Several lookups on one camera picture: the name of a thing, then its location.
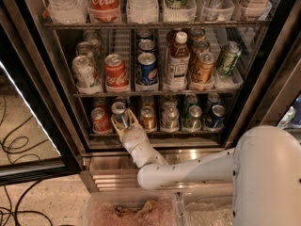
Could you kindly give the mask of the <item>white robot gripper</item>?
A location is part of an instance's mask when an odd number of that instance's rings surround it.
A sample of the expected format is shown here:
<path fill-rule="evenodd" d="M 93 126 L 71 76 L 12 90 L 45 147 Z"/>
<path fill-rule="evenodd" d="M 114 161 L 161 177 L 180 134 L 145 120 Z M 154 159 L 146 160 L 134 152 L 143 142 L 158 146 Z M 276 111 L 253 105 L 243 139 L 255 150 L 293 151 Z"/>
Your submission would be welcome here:
<path fill-rule="evenodd" d="M 148 164 L 167 165 L 168 162 L 156 151 L 150 143 L 147 133 L 140 128 L 141 125 L 134 112 L 128 108 L 130 128 L 112 119 L 112 125 L 119 136 L 119 140 L 126 151 L 131 155 L 135 164 L 141 169 Z"/>

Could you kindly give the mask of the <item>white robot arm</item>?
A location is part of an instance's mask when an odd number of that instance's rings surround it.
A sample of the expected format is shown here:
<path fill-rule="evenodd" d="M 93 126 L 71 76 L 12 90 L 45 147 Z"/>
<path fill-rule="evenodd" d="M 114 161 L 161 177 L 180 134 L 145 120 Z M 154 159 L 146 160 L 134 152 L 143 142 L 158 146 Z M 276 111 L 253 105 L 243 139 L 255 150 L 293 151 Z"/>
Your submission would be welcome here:
<path fill-rule="evenodd" d="M 142 188 L 230 181 L 234 226 L 301 226 L 301 145 L 290 133 L 257 126 L 232 149 L 170 164 L 151 146 L 134 113 L 126 113 L 127 127 L 115 119 L 111 122 L 139 168 Z"/>

